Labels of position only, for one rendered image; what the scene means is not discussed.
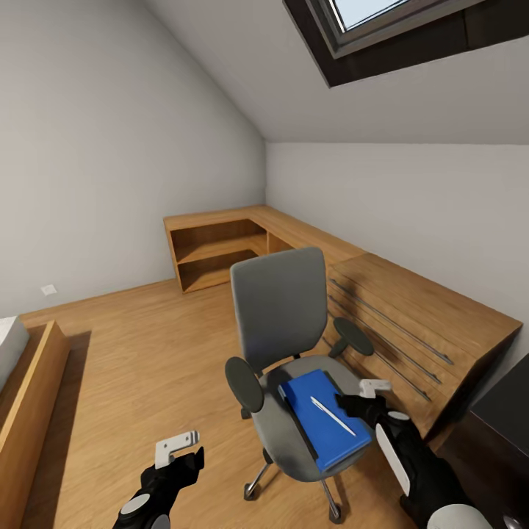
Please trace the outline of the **folder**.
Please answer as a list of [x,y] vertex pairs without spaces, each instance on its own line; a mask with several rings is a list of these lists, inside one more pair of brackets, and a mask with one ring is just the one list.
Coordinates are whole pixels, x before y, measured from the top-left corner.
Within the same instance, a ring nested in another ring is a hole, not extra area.
[[[321,474],[371,443],[372,437],[358,417],[348,417],[345,410],[338,407],[335,392],[339,393],[320,368],[280,384],[278,391]],[[312,397],[354,435],[327,411],[320,410]]]

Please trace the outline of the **swivel chair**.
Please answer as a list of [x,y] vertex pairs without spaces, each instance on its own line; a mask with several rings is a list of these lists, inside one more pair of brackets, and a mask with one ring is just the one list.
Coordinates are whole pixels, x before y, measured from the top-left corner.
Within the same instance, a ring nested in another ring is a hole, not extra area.
[[[336,317],[334,326],[341,338],[328,356],[300,356],[316,346],[328,323],[321,248],[292,249],[236,262],[230,268],[230,277],[243,359],[233,356],[226,362],[226,379],[242,404],[242,418],[249,418],[251,412],[266,461],[253,483],[246,483],[244,500],[253,500],[254,488],[275,464],[297,481],[319,481],[330,504],[328,519],[340,525],[341,508],[335,504],[325,479],[357,462],[374,442],[376,431],[358,418],[371,435],[371,443],[321,474],[278,386],[320,368],[341,396],[360,395],[364,391],[359,387],[361,381],[335,358],[348,345],[372,356],[373,344],[354,323]],[[266,374],[262,372],[290,356],[292,361]]]

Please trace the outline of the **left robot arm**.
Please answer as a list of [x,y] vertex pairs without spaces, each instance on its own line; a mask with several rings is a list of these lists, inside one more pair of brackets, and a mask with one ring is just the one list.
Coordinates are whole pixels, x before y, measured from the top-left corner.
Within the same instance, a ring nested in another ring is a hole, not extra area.
[[200,442],[198,431],[165,439],[156,444],[155,465],[142,473],[142,488],[119,511],[112,529],[170,529],[170,509],[179,490],[197,482],[204,467],[204,447],[175,458],[171,453]]

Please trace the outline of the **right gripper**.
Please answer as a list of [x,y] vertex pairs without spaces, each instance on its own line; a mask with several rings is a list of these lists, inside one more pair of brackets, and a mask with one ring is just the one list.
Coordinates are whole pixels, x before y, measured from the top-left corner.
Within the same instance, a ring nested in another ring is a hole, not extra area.
[[374,398],[361,397],[359,395],[344,395],[335,392],[335,400],[338,407],[345,410],[348,417],[362,418],[367,424],[367,413],[375,405],[381,405],[386,408],[386,399],[384,396],[375,396]]

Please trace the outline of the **pen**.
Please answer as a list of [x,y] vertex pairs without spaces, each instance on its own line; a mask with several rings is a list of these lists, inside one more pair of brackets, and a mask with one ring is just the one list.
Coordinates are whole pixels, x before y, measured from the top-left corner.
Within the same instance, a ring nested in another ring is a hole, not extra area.
[[354,435],[354,432],[348,426],[345,426],[344,423],[342,423],[342,421],[339,420],[337,416],[334,416],[326,407],[322,406],[322,404],[320,404],[319,401],[316,400],[316,398],[312,397],[312,401],[314,404],[317,405],[317,407],[319,407],[320,410],[327,411],[329,415],[332,416],[343,428],[347,429],[348,432]]

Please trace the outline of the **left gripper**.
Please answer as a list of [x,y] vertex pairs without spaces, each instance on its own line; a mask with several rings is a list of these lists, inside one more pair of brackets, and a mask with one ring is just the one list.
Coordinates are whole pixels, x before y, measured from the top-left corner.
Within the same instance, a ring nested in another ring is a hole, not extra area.
[[195,453],[188,453],[175,458],[174,462],[161,469],[156,469],[155,465],[145,469],[142,473],[142,488],[147,487],[152,481],[164,478],[172,483],[175,497],[179,490],[190,484],[197,482],[198,473],[204,467],[204,447]]

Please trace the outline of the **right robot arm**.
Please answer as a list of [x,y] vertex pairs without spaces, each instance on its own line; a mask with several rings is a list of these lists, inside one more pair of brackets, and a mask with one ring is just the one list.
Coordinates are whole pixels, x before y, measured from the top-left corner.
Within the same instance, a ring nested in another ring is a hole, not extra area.
[[375,391],[393,390],[383,379],[362,379],[360,395],[335,392],[338,407],[348,417],[362,418],[376,431],[376,438],[389,460],[410,503],[418,508],[425,529],[493,529],[461,487],[452,466],[422,440],[412,418],[386,408],[384,396]]

